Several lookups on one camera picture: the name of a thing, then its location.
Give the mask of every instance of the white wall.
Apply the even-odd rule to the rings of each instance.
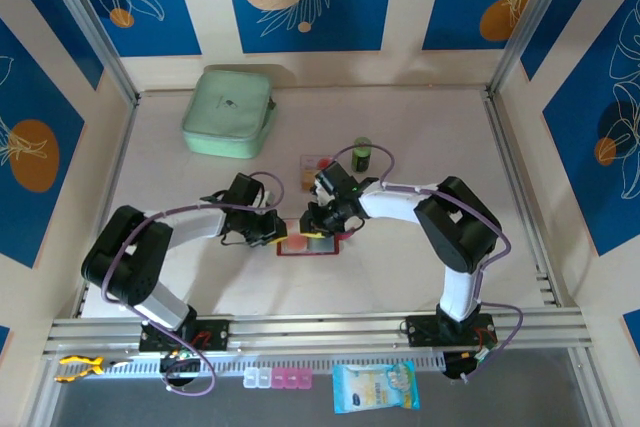
[[[242,53],[231,0],[186,0],[202,57],[123,62],[140,90],[193,88],[208,65],[258,64],[276,87],[485,84],[501,50],[422,51],[435,0],[389,0],[380,52]]]
[[[68,314],[77,290],[129,109],[108,75],[91,88],[29,0],[0,0],[0,18],[85,121],[36,266],[0,255],[0,325],[12,332],[0,365],[0,426],[15,426],[51,321]]]
[[[640,357],[622,314],[640,308],[640,238],[598,257],[542,111],[624,0],[583,0],[531,83],[520,66],[502,100],[544,220],[554,268],[585,315],[622,425],[638,425]]]

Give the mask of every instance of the snack bag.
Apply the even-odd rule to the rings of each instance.
[[[360,410],[420,408],[413,362],[393,365],[333,367],[333,407],[336,414]]]

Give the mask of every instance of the purple cable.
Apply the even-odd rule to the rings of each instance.
[[[264,209],[263,208],[259,208],[259,207],[249,207],[249,206],[246,206],[246,205],[232,205],[232,204],[223,204],[223,205],[225,207],[233,207],[236,210],[244,210],[244,211],[248,211],[248,212],[264,212],[264,211],[275,209],[280,204],[280,202],[282,202],[282,199],[284,198],[284,184],[282,183],[282,181],[277,176],[275,176],[274,174],[272,174],[270,172],[263,172],[263,171],[254,172],[249,177],[254,177],[256,175],[266,175],[266,176],[271,177],[272,179],[274,179],[276,181],[276,183],[280,187],[280,196],[278,197],[278,200],[276,202],[274,202],[272,205],[270,205],[270,206],[268,206],[267,208],[264,208]],[[157,214],[154,214],[154,215],[152,215],[150,217],[147,217],[135,229],[133,229],[133,231],[125,239],[125,241],[122,243],[122,246],[120,246],[120,250],[118,250],[118,253],[113,258],[113,262],[111,262],[111,265],[107,269],[107,273],[105,274],[104,279],[102,280],[102,287],[100,288],[100,295],[102,297],[102,300],[104,300],[108,304],[122,304],[122,302],[120,302],[119,300],[115,300],[115,299],[110,299],[109,298],[109,295],[108,295],[109,284],[111,283],[111,279],[113,278],[113,274],[115,273],[117,266],[120,264],[120,261],[122,260],[122,257],[124,256],[124,254],[125,254],[125,252],[127,250],[127,247],[129,247],[133,243],[133,241],[136,239],[138,234],[140,234],[140,232],[142,232],[142,230],[144,230],[144,228],[147,227],[150,223],[152,223],[155,220],[158,220],[160,218],[169,217],[171,215],[181,214],[181,213],[184,213],[184,212],[191,212],[191,211],[194,211],[194,210],[205,210],[205,209],[218,209],[220,207],[221,207],[221,204],[205,204],[205,205],[194,204],[194,205],[188,205],[188,206],[185,206],[185,207],[178,207],[178,208],[175,208],[175,209],[170,209],[170,210],[167,210],[165,212],[158,212]],[[187,341],[185,341],[184,339],[182,339],[181,337],[176,335],[174,332],[171,332],[171,330],[169,330],[166,327],[164,327],[163,325],[151,320],[149,317],[147,317],[143,313],[138,312],[137,310],[135,310],[134,308],[132,308],[132,307],[130,307],[128,305],[125,305],[125,307],[127,307],[131,312],[133,312],[136,315],[138,315],[139,317],[141,317],[144,321],[149,322],[149,324],[153,328],[159,330],[160,332],[162,332],[167,337],[170,337],[171,339],[173,339],[174,341],[176,341],[180,345],[182,345],[184,348],[190,350],[195,355],[200,357],[200,359],[205,363],[205,365],[207,367],[209,367],[209,369],[211,370],[211,383],[209,384],[209,386],[206,389],[204,389],[202,391],[199,391],[199,392],[185,392],[183,390],[174,389],[169,384],[169,381],[168,381],[168,378],[167,378],[167,376],[169,374],[169,371],[165,372],[165,375],[163,376],[162,380],[165,383],[165,385],[167,386],[167,388],[171,390],[171,392],[175,392],[176,394],[183,395],[185,397],[199,397],[199,396],[202,396],[202,395],[206,395],[206,394],[208,394],[209,392],[211,392],[213,390],[213,388],[215,387],[215,384],[216,384],[216,376],[215,376],[215,373],[214,373],[213,365],[211,365],[211,362],[209,362],[207,357],[202,352],[200,352],[198,349],[196,349],[190,343],[188,343]]]
[[[385,152],[389,156],[391,164],[390,164],[389,168],[387,168],[387,170],[385,170],[382,173],[382,175],[380,176],[380,185],[382,186],[383,190],[390,191],[390,192],[403,192],[403,193],[404,192],[416,192],[416,189],[414,189],[412,187],[404,187],[404,186],[399,186],[399,185],[385,185],[384,184],[384,180],[386,179],[386,177],[389,175],[389,173],[393,170],[394,166],[396,165],[396,160],[395,160],[394,155],[391,153],[391,151],[389,151],[385,147],[382,147],[382,146],[379,146],[379,145],[376,145],[376,144],[350,145],[349,147],[345,147],[344,149],[340,150],[336,155],[333,156],[333,158],[331,160],[334,161],[340,155],[342,155],[343,153],[345,153],[345,152],[347,152],[349,150],[353,150],[353,149],[355,149],[357,147],[372,147],[374,149],[382,150],[383,152]],[[484,270],[489,265],[493,264],[496,260],[502,259],[503,257],[507,256],[511,252],[511,242],[509,241],[507,236],[502,232],[502,230],[497,225],[495,225],[493,222],[491,222],[486,216],[482,215],[476,209],[474,209],[470,205],[467,205],[466,203],[462,202],[461,200],[456,199],[455,197],[453,197],[453,196],[451,196],[451,195],[449,195],[449,194],[447,194],[445,192],[440,192],[439,190],[423,188],[423,189],[420,189],[420,193],[421,194],[428,194],[428,195],[435,195],[437,197],[440,197],[441,199],[444,199],[444,200],[454,204],[456,207],[464,210],[465,212],[473,215],[476,219],[478,219],[480,222],[485,224],[489,229],[491,229],[491,231],[494,234],[496,234],[500,238],[500,240],[502,240],[502,242],[504,243],[504,249],[502,251],[500,251],[496,255],[488,258],[487,260],[485,260],[482,263],[482,265],[479,267],[480,271],[478,272],[478,279],[476,280],[476,285],[475,285],[474,291],[473,291],[473,300],[477,301],[478,300],[478,296],[480,294],[480,287],[482,285],[482,278],[483,278],[483,275],[484,275]],[[482,370],[484,365],[489,363],[489,361],[491,359],[495,358],[497,355],[499,355],[500,353],[502,353],[504,351],[504,349],[507,347],[507,345],[509,345],[511,343],[513,338],[516,336],[516,334],[518,333],[518,331],[522,327],[522,322],[524,320],[524,313],[522,312],[521,309],[519,309],[515,305],[494,304],[494,303],[491,303],[491,302],[482,302],[482,303],[484,305],[488,306],[488,307],[498,307],[498,308],[505,308],[505,309],[515,310],[519,315],[519,319],[518,319],[518,322],[516,323],[516,326],[513,328],[511,333],[504,340],[504,342],[502,342],[500,344],[500,346],[495,349],[495,351],[489,356],[489,358],[487,358],[487,360],[485,360],[484,362],[482,362],[480,364],[480,367],[478,367],[476,370],[474,370],[472,373],[470,373],[468,376],[466,376],[466,378],[464,379],[465,382],[468,382],[468,380],[470,378],[472,378],[479,370]]]

